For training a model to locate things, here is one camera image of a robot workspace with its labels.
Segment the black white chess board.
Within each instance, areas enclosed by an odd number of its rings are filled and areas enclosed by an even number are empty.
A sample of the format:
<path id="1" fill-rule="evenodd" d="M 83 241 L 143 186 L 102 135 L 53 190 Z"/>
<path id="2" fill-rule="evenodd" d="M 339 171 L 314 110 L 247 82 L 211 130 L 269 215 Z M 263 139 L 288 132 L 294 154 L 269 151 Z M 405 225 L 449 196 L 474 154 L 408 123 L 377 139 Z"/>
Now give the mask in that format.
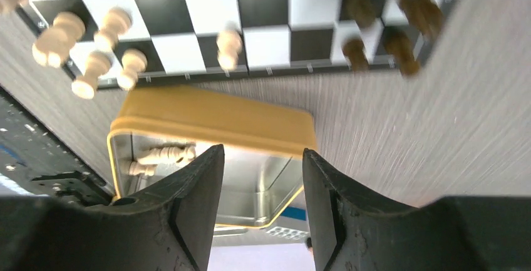
<path id="1" fill-rule="evenodd" d="M 132 24 L 109 54 L 99 89 L 117 89 L 121 59 L 137 49 L 147 58 L 137 87 L 244 78 L 348 73 L 343 46 L 359 38 L 370 71 L 394 71 L 400 59 L 385 49 L 400 34 L 414 60 L 425 64 L 435 45 L 420 23 L 433 28 L 457 0 L 29 0 L 16 13 L 39 35 L 61 12 L 74 13 L 85 34 L 63 67 L 84 71 L 96 50 L 94 35 L 106 13 L 122 8 Z"/>

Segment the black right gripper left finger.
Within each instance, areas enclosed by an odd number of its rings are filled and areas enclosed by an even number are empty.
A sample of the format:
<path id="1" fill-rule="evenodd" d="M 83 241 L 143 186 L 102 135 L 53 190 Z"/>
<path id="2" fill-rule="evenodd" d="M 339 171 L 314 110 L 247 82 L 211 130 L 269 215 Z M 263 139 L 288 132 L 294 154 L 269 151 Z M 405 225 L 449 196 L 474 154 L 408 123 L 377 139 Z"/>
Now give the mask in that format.
<path id="1" fill-rule="evenodd" d="M 207 270 L 225 153 L 194 161 L 111 205 L 1 198 L 2 270 Z"/>

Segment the gold tin box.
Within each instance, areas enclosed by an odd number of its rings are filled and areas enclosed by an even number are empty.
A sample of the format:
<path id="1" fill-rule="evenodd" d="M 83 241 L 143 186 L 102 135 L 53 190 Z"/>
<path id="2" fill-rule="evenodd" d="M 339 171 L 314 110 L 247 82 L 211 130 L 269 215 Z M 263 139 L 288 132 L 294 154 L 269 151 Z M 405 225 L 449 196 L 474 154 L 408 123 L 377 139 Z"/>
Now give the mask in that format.
<path id="1" fill-rule="evenodd" d="M 191 86 L 130 91 L 107 146 L 118 198 L 224 146 L 216 224 L 265 228 L 302 192 L 302 154 L 316 148 L 310 113 Z"/>

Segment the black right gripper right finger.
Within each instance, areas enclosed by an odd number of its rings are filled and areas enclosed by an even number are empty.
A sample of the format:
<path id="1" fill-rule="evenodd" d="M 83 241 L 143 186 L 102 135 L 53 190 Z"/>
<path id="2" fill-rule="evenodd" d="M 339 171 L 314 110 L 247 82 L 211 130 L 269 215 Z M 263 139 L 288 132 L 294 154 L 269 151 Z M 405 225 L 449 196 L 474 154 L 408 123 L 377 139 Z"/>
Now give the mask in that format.
<path id="1" fill-rule="evenodd" d="M 302 172 L 317 270 L 529 270 L 530 199 L 392 200 L 305 149 Z"/>

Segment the light wooden rook piece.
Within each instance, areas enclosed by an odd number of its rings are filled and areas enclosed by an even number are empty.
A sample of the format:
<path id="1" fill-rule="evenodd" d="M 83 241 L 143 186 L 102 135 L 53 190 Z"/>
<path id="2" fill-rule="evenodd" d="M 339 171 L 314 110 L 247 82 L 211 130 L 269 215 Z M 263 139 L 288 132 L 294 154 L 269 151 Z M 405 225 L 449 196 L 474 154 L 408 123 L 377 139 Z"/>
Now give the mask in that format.
<path id="1" fill-rule="evenodd" d="M 72 92 L 83 99 L 90 100 L 98 88 L 98 78 L 107 74 L 111 68 L 109 57 L 99 51 L 90 53 L 85 61 L 84 73 L 76 77 L 71 84 Z"/>

